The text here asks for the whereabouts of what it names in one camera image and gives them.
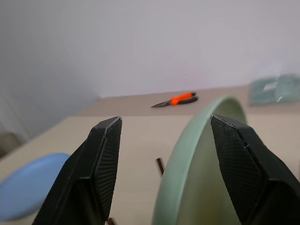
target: transparent plastic packaging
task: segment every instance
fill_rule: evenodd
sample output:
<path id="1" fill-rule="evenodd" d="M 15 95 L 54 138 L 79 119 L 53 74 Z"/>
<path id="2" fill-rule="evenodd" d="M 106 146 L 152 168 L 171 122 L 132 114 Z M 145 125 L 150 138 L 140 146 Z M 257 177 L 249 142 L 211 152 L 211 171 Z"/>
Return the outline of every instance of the transparent plastic packaging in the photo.
<path id="1" fill-rule="evenodd" d="M 252 82 L 250 105 L 274 104 L 300 101 L 300 76 L 280 75 Z"/>

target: table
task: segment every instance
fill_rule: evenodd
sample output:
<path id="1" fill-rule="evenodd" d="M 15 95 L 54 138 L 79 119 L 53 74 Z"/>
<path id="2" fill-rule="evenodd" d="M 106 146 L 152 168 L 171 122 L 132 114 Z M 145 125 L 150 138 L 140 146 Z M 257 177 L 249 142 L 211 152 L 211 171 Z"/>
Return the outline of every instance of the table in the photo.
<path id="1" fill-rule="evenodd" d="M 90 129 L 110 117 L 70 117 L 0 162 L 0 180 L 38 157 L 54 152 L 72 154 Z M 181 131 L 192 116 L 124 116 L 119 167 L 111 217 L 120 225 L 149 225 L 160 183 L 155 159 L 166 163 Z M 300 115 L 251 114 L 249 124 L 264 143 L 298 177 Z M 36 214 L 0 225 L 29 225 Z"/>
<path id="2" fill-rule="evenodd" d="M 78 113 L 80 116 L 162 116 L 195 115 L 204 106 L 221 96 L 230 95 L 240 100 L 247 114 L 300 114 L 300 102 L 274 105 L 249 106 L 249 86 L 196 90 L 199 100 L 192 104 L 176 107 L 151 108 L 151 106 L 169 100 L 187 91 L 168 93 L 108 97 L 95 102 Z"/>

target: white wall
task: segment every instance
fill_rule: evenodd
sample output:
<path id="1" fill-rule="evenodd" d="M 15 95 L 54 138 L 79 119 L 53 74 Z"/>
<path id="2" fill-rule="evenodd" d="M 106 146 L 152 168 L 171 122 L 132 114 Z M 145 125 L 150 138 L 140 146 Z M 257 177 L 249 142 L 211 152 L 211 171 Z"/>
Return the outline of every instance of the white wall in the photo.
<path id="1" fill-rule="evenodd" d="M 299 0 L 102 0 L 101 94 L 239 85 L 277 67 L 300 72 L 299 9 Z"/>
<path id="2" fill-rule="evenodd" d="M 99 97 L 98 8 L 92 0 L 0 1 L 1 95 L 29 137 Z"/>
<path id="3" fill-rule="evenodd" d="M 1 0 L 0 75 L 30 136 L 97 97 L 299 72 L 299 0 Z"/>

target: green bowl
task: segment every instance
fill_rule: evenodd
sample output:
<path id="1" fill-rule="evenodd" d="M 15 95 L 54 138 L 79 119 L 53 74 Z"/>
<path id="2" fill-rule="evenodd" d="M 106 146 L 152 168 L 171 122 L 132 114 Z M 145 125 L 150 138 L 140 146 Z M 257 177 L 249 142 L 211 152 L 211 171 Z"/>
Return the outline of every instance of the green bowl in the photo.
<path id="1" fill-rule="evenodd" d="M 153 225 L 240 225 L 219 169 L 212 114 L 246 123 L 239 102 L 222 97 L 187 124 L 162 177 Z"/>

